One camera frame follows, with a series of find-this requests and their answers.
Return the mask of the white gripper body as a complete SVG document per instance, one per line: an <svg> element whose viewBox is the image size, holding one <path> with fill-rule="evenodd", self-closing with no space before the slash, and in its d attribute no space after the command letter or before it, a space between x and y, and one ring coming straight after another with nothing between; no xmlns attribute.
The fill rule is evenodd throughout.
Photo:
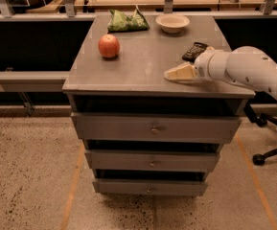
<svg viewBox="0 0 277 230"><path fill-rule="evenodd" d="M205 81L223 81L228 53L222 50L205 51L195 60L196 75Z"/></svg>

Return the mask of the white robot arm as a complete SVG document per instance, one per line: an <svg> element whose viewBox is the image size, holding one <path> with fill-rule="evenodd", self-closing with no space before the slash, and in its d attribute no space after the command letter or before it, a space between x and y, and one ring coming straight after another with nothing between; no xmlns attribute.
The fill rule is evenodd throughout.
<svg viewBox="0 0 277 230"><path fill-rule="evenodd" d="M182 63L164 73L168 81L223 81L277 101L277 63L258 48L242 46L232 52L206 50L193 64Z"/></svg>

